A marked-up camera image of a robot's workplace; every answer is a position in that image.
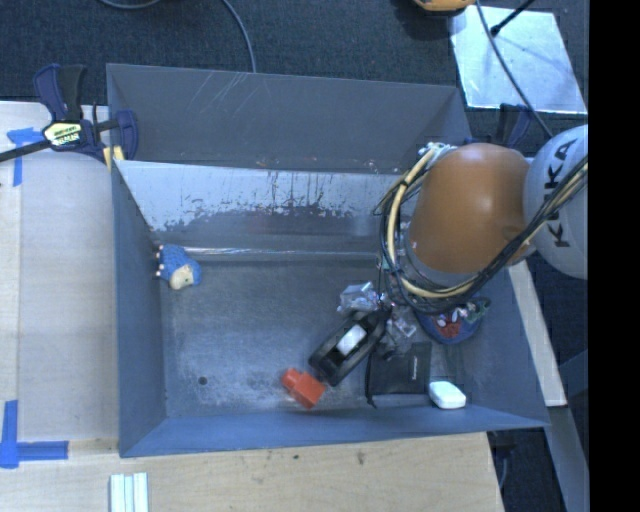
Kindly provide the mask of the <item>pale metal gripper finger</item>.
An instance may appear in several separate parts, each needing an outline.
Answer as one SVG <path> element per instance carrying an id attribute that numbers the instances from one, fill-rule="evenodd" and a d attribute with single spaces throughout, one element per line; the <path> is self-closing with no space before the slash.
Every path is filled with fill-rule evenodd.
<path id="1" fill-rule="evenodd" d="M 378 293 L 371 281 L 347 286 L 339 295 L 338 312 L 372 312 L 378 308 Z"/>
<path id="2" fill-rule="evenodd" d="M 391 317 L 386 322 L 386 334 L 393 344 L 406 344 L 414 336 L 416 326 L 401 317 Z"/>

